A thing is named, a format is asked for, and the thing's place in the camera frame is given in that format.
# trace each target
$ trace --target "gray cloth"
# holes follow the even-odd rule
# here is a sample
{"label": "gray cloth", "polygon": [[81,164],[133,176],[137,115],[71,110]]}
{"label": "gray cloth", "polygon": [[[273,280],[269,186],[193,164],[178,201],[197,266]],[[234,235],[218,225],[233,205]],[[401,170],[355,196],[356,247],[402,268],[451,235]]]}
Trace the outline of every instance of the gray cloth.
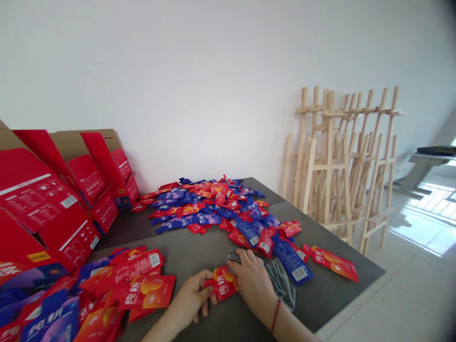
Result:
{"label": "gray cloth", "polygon": [[[228,265],[228,260],[236,261],[241,265],[241,258],[236,253],[235,249],[230,250],[226,259],[226,264],[228,266],[229,272],[235,274],[233,269]],[[285,306],[291,312],[293,312],[296,303],[296,289],[288,281],[288,275],[286,274],[282,263],[279,259],[276,258],[271,261],[270,265],[266,264],[265,268],[269,275],[269,278],[271,279],[275,294],[277,297],[282,299],[282,302],[285,304]]]}

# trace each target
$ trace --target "open cardboard box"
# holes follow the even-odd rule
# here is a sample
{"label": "open cardboard box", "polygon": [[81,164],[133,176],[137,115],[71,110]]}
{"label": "open cardboard box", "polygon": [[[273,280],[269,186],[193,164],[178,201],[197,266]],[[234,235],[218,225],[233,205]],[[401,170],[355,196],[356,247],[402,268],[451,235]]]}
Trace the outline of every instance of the open cardboard box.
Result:
{"label": "open cardboard box", "polygon": [[132,208],[138,200],[138,185],[115,131],[106,129],[79,132],[100,172],[112,185],[111,192],[118,208]]}
{"label": "open cardboard box", "polygon": [[14,130],[14,133],[80,196],[83,207],[101,234],[108,232],[119,210],[90,157],[80,134],[74,131]]}
{"label": "open cardboard box", "polygon": [[0,160],[0,290],[73,272],[100,238],[76,193],[6,126]]}

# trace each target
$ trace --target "forearm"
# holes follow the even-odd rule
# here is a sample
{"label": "forearm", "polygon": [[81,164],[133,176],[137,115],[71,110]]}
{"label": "forearm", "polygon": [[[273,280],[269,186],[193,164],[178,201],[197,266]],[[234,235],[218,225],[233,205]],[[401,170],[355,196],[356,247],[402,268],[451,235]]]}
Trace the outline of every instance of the forearm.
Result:
{"label": "forearm", "polygon": [[275,326],[274,337],[279,342],[303,341],[321,342],[309,329],[306,328],[283,304],[280,304]]}
{"label": "forearm", "polygon": [[141,342],[171,342],[181,332],[167,311],[143,337]]}

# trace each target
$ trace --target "yellow label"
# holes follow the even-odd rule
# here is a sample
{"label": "yellow label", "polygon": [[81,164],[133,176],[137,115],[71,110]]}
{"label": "yellow label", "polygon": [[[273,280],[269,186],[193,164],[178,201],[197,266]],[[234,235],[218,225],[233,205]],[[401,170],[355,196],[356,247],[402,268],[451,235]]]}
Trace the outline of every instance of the yellow label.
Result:
{"label": "yellow label", "polygon": [[27,255],[27,258],[29,258],[32,262],[40,262],[43,260],[48,260],[51,257],[46,251],[38,252],[38,253],[33,253]]}

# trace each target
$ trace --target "human hand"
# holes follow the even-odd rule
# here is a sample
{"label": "human hand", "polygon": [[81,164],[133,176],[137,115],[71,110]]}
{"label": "human hand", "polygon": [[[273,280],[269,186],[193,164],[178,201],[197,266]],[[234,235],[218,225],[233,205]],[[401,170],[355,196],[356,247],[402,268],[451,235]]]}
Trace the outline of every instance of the human hand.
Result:
{"label": "human hand", "polygon": [[250,249],[237,249],[236,253],[241,258],[242,265],[232,260],[228,260],[228,264],[238,276],[241,296],[253,314],[269,329],[279,300],[271,279],[264,265]]}
{"label": "human hand", "polygon": [[200,308],[202,308],[203,316],[208,316],[209,297],[212,304],[217,305],[216,296],[211,294],[214,288],[212,286],[203,288],[204,281],[213,277],[214,273],[205,269],[188,278],[171,302],[165,315],[178,325],[179,331],[188,327],[192,320],[198,323]]}

